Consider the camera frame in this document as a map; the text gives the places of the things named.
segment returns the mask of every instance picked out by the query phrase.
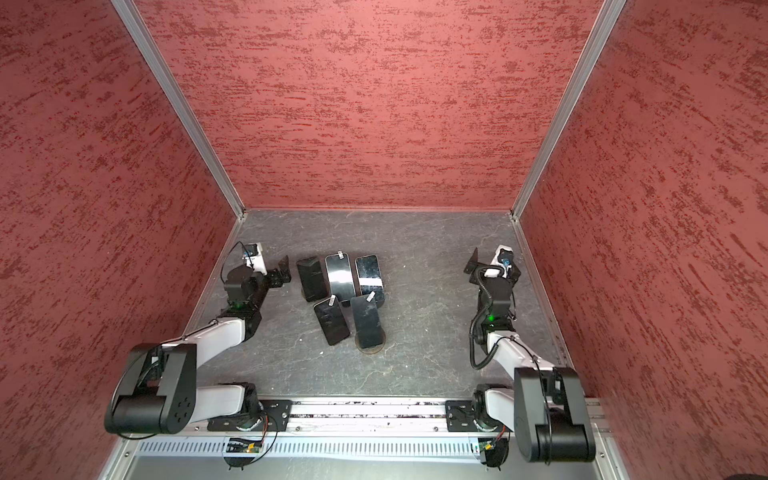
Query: textured red wall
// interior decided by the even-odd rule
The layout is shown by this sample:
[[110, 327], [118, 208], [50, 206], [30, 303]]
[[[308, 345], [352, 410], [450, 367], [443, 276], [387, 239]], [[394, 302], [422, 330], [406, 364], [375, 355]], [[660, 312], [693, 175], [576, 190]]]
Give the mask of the textured red wall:
[[108, 0], [0, 32], [0, 478], [91, 480], [128, 350], [181, 331], [233, 214]]
[[525, 210], [633, 480], [768, 473], [768, 5], [630, 0]]
[[137, 3], [248, 207], [484, 210], [514, 202], [601, 0]]

